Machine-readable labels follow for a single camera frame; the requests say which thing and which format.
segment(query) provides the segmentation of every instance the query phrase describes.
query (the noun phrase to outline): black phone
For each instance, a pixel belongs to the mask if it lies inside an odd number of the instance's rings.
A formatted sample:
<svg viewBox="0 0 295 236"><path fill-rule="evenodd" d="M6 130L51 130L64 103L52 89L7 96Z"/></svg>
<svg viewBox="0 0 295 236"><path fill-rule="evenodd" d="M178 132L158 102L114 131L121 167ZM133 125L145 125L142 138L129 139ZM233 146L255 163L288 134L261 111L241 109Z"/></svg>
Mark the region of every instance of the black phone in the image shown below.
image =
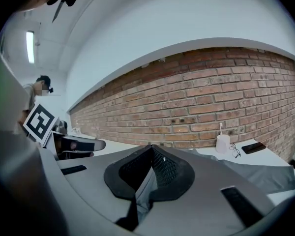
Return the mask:
<svg viewBox="0 0 295 236"><path fill-rule="evenodd" d="M260 151L262 149L265 149L266 146L262 143L255 143L255 144L250 144L247 146L241 147L241 149L248 155L257 151Z"/></svg>

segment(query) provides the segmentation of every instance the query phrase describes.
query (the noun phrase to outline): white ceiling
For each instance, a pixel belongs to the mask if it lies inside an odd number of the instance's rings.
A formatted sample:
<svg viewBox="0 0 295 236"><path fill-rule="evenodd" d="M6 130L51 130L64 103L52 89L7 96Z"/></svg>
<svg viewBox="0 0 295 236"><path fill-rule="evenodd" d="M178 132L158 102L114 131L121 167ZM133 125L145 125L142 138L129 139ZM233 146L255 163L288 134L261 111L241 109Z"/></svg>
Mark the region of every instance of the white ceiling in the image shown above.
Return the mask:
<svg viewBox="0 0 295 236"><path fill-rule="evenodd" d="M77 0L64 5L52 23L59 1L11 17L4 32L4 56L11 64L68 71L81 46L98 24L132 0ZM34 31L35 64L29 64L26 31Z"/></svg>

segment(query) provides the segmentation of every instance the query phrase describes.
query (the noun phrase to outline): desk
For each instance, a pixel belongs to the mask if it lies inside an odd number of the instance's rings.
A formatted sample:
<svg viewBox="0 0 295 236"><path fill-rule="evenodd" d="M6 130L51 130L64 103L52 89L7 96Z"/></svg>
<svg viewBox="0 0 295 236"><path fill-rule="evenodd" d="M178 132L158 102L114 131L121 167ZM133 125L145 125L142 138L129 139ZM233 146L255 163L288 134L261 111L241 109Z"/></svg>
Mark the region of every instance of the desk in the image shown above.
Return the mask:
<svg viewBox="0 0 295 236"><path fill-rule="evenodd" d="M94 156L104 155L108 153L115 153L121 150L129 149L137 147L132 144L124 144L113 142L109 140L104 140L106 142L106 147L103 150L99 150L94 152ZM240 164L251 164L251 165L269 165L269 166L289 166L287 162L285 162L282 158L276 155L274 152L265 148L258 152L247 155L242 149L242 146L256 143L255 139L247 140L244 142L236 143L236 148L240 151L241 156L234 158L232 156L232 151L228 151L225 154L217 153L214 147L206 147L206 148L196 148L197 152L205 155L213 155L218 159L225 159L228 161L232 161ZM271 201L277 206L282 201L287 198L295 196L295 190L292 191L284 191L274 194L267 195Z"/></svg>

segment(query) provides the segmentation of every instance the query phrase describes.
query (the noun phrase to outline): fluorescent light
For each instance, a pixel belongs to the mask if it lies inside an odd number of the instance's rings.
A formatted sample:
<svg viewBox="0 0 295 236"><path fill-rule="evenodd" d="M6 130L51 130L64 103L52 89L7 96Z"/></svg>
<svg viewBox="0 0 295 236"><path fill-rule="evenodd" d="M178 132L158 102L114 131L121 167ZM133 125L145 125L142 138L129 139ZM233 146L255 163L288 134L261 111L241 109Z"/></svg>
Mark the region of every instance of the fluorescent light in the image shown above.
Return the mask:
<svg viewBox="0 0 295 236"><path fill-rule="evenodd" d="M28 50L29 62L31 64L34 64L35 63L35 59L34 59L34 32L32 32L32 31L26 32L26 47Z"/></svg>

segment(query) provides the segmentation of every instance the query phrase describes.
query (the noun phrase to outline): gray cloth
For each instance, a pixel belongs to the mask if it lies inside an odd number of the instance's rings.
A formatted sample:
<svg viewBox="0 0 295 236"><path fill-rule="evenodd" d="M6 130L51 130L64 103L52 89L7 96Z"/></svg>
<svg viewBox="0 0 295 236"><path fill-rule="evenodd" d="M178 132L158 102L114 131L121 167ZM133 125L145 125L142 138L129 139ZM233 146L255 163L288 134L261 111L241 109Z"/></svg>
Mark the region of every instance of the gray cloth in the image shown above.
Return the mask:
<svg viewBox="0 0 295 236"><path fill-rule="evenodd" d="M207 159L220 162L235 171L253 185L261 189L265 194L278 193L295 189L295 174L292 166L263 166L233 163L227 160L218 160L212 155L199 154L195 149L180 149ZM156 175L153 168L136 192L137 212L139 223L148 214L149 194L157 189Z"/></svg>
<svg viewBox="0 0 295 236"><path fill-rule="evenodd" d="M23 88L29 94L29 100L25 103L23 111L28 110L30 112L35 106L35 92L34 92L33 84L26 84L23 86Z"/></svg>
<svg viewBox="0 0 295 236"><path fill-rule="evenodd" d="M196 149L181 149L204 158L220 162L257 186L266 194L295 189L295 174L292 166L265 166L233 163L218 160L212 155L202 155Z"/></svg>

